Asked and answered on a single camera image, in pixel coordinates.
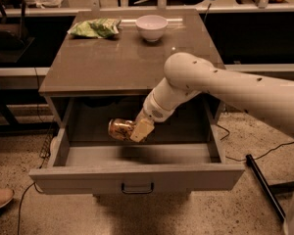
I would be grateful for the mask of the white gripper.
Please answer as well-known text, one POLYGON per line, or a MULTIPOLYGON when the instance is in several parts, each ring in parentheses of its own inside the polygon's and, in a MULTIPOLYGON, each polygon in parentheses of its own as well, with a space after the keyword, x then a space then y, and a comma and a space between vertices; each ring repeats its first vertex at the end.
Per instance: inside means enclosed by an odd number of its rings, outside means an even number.
POLYGON ((163 109, 150 93, 143 103, 143 107, 136 117, 130 134, 130 140, 134 142, 143 141, 155 128, 154 122, 165 122, 173 110, 163 109))

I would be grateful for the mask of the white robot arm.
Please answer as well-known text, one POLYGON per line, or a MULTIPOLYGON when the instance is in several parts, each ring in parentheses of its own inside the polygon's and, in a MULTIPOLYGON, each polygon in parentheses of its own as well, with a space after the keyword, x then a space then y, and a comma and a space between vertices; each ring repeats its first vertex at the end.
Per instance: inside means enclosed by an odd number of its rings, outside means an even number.
POLYGON ((188 53, 171 55, 165 77, 145 99, 130 139, 139 142, 156 122, 200 93, 212 95, 294 139, 294 81, 221 70, 188 53))

